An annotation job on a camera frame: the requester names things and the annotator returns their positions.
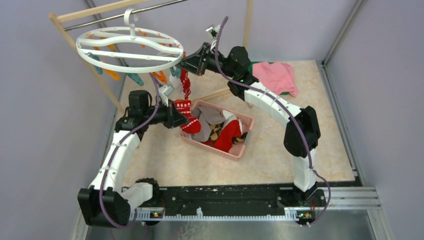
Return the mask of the red patterned sock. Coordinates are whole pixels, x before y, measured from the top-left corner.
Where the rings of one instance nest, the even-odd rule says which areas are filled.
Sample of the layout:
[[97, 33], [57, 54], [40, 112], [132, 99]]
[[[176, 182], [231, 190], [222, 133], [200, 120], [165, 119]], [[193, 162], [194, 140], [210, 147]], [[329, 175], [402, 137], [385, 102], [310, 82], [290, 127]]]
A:
[[184, 100], [187, 101], [191, 94], [191, 81], [189, 78], [189, 72], [185, 69], [181, 69], [181, 74], [179, 79], [182, 85]]
[[179, 99], [176, 100], [174, 103], [178, 112], [188, 120], [187, 123], [182, 124], [180, 126], [181, 130], [191, 135], [199, 133], [201, 131], [202, 126], [198, 118], [192, 115], [192, 101]]

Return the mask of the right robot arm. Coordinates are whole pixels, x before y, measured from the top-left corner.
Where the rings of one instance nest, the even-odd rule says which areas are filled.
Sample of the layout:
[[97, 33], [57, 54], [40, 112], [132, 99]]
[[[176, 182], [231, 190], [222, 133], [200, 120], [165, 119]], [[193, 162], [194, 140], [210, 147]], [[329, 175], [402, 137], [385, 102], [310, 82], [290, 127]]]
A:
[[316, 110], [299, 107], [267, 89], [249, 71], [251, 61], [243, 46], [234, 46], [228, 56], [204, 42], [200, 49], [184, 57], [177, 67], [197, 76], [209, 70], [227, 79], [230, 92], [278, 121], [284, 128], [283, 145], [293, 156], [293, 189], [281, 200], [287, 206], [307, 206], [317, 191], [314, 157], [321, 137]]

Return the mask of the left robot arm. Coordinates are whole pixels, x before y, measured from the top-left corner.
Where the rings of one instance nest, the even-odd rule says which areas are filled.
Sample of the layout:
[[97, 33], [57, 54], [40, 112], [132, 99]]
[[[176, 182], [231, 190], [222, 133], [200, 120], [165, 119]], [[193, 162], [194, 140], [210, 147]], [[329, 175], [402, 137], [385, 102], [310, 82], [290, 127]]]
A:
[[168, 98], [169, 90], [162, 86], [156, 93], [156, 103], [147, 90], [129, 93], [129, 105], [115, 123], [112, 143], [98, 174], [89, 187], [79, 190], [77, 201], [88, 226], [123, 228], [138, 207], [154, 207], [160, 202], [159, 185], [153, 178], [123, 186], [133, 154], [149, 126], [162, 124], [174, 129], [188, 122]]

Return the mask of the grey sock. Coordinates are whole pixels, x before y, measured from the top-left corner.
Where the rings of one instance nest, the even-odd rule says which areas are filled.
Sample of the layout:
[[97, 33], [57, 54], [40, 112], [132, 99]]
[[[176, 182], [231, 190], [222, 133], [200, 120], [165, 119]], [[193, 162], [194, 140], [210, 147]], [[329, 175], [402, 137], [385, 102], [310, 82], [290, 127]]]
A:
[[200, 132], [193, 134], [191, 137], [197, 142], [208, 141], [212, 132], [210, 125], [219, 125], [225, 121], [221, 113], [212, 107], [195, 107], [191, 114], [198, 119], [201, 126]]

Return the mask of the brown argyle sock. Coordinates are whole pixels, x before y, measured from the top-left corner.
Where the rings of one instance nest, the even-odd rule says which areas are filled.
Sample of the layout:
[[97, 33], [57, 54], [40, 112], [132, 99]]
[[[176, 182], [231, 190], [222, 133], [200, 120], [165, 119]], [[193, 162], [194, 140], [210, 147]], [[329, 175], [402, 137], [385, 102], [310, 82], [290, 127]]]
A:
[[215, 142], [219, 138], [219, 135], [221, 131], [223, 130], [223, 126], [224, 126], [223, 122], [219, 124], [210, 124], [209, 128], [211, 132], [209, 134], [208, 141]]

